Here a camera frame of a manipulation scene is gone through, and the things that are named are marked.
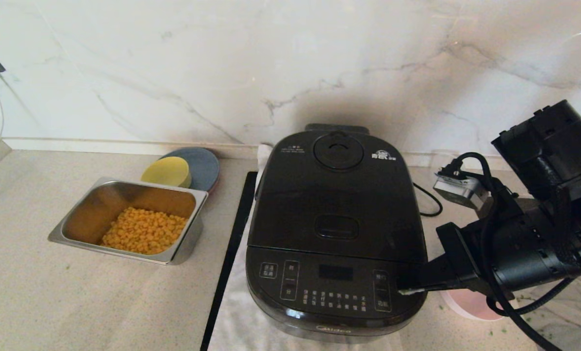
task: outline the yellow plate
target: yellow plate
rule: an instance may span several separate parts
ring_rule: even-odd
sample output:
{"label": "yellow plate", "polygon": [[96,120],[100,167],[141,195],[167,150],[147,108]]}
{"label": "yellow plate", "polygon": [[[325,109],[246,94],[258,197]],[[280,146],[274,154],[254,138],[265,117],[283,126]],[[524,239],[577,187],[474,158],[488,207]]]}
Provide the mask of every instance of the yellow plate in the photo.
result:
{"label": "yellow plate", "polygon": [[188,188],[191,186],[189,164],[181,157],[161,158],[145,170],[141,176],[141,181]]}

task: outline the brand logo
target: brand logo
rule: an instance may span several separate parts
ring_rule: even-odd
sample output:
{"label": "brand logo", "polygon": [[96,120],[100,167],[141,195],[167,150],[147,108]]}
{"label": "brand logo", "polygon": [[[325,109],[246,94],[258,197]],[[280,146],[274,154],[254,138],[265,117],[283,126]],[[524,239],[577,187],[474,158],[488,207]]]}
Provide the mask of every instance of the brand logo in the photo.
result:
{"label": "brand logo", "polygon": [[280,152],[286,153],[286,154],[304,154],[304,153],[306,153],[304,148],[300,145],[289,145],[287,147],[282,147]]}
{"label": "brand logo", "polygon": [[326,327],[325,325],[317,325],[317,329],[319,329],[322,332],[330,332],[330,333],[342,333],[342,334],[351,333],[351,331],[349,329],[330,328],[330,327]]}
{"label": "brand logo", "polygon": [[388,151],[386,150],[378,150],[376,153],[371,155],[372,158],[377,158],[378,160],[397,160],[396,157],[391,157]]}

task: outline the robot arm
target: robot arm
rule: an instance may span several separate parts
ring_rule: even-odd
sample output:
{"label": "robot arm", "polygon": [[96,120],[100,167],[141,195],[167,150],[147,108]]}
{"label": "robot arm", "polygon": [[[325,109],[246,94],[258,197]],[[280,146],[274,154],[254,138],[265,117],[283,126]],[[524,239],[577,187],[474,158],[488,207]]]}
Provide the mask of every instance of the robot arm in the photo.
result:
{"label": "robot arm", "polygon": [[[438,227],[444,255],[400,277],[398,288],[404,294],[479,291],[489,302],[500,302],[538,344],[557,349],[538,340],[540,336],[506,300],[513,298],[513,291],[559,279],[564,279],[565,287],[581,275],[581,117],[563,100],[503,131],[492,144],[534,200],[518,198],[491,177],[480,154],[454,159],[437,173],[434,189],[446,200],[475,209],[482,218],[464,228],[453,223]],[[484,174],[462,171],[467,157],[479,159]],[[553,290],[556,294],[561,286]]]}

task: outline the black cable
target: black cable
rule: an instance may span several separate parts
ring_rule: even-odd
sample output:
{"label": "black cable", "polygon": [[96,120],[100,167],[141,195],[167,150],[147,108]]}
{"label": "black cable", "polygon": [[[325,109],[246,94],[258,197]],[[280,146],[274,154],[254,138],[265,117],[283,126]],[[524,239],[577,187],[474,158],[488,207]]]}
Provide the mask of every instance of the black cable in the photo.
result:
{"label": "black cable", "polygon": [[498,303],[502,306],[503,311],[507,314],[511,320],[523,331],[527,337],[531,338],[536,344],[542,347],[545,351],[561,351],[558,347],[553,345],[551,342],[546,340],[542,335],[540,335],[535,329],[531,328],[531,325],[527,324],[520,315],[518,315],[515,309],[509,304],[505,294],[503,293],[500,285],[496,281],[496,277],[494,276],[494,269],[492,268],[492,264],[490,262],[490,258],[492,256],[492,240],[491,240],[491,231],[488,230],[489,223],[492,221],[493,217],[496,215],[496,209],[498,208],[498,201],[499,198],[496,197],[497,193],[494,188],[494,183],[492,181],[492,175],[489,170],[489,165],[487,164],[487,160],[484,156],[478,153],[466,153],[460,155],[457,160],[461,161],[464,158],[473,157],[477,158],[479,162],[482,164],[482,169],[484,170],[484,176],[486,177],[487,186],[489,191],[492,193],[494,197],[493,204],[490,208],[489,214],[487,215],[484,227],[482,228],[481,238],[480,238],[480,246],[482,248],[482,267],[487,277],[487,282],[489,283],[489,287],[492,289],[492,293],[495,294]]}
{"label": "black cable", "polygon": [[438,200],[437,197],[433,196],[431,193],[429,193],[429,191],[426,191],[418,184],[416,184],[416,183],[412,183],[412,184],[414,184],[414,186],[417,187],[418,190],[422,191],[423,193],[427,194],[427,196],[431,197],[431,199],[434,200],[436,202],[436,204],[438,204],[438,211],[437,212],[435,212],[435,213],[420,213],[420,215],[424,215],[425,217],[436,217],[437,215],[440,215],[440,213],[442,213],[442,203],[440,202],[440,200]]}
{"label": "black cable", "polygon": [[[520,307],[519,309],[515,309],[514,311],[516,311],[516,313],[518,313],[518,314],[525,314],[525,313],[529,313],[533,310],[540,308],[541,306],[546,304],[546,302],[549,302],[553,297],[557,296],[558,293],[561,293],[562,290],[565,289],[565,287],[567,287],[568,285],[570,285],[570,283],[573,281],[574,281],[574,278],[565,278],[564,280],[562,280],[562,282],[555,285],[552,289],[550,289],[547,293],[545,293],[544,296],[538,298],[534,302],[531,302],[531,304],[528,304],[524,307]],[[496,314],[502,315],[503,317],[507,317],[507,314],[505,313],[505,311],[496,307],[496,300],[495,299],[488,296],[486,298],[486,303],[487,303],[487,306],[489,308],[491,308],[492,311],[494,311]]]}

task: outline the stainless steel container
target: stainless steel container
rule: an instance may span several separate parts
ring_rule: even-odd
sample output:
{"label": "stainless steel container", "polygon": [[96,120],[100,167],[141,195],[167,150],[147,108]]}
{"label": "stainless steel container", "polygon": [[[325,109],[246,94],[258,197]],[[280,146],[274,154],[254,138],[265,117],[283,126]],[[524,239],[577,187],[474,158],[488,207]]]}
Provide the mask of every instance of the stainless steel container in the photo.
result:
{"label": "stainless steel container", "polygon": [[[180,264],[191,254],[202,232],[202,220],[197,214],[207,197],[205,191],[100,178],[54,228],[48,240],[157,264]],[[100,246],[111,222],[128,207],[162,211],[188,220],[174,244],[156,255]]]}

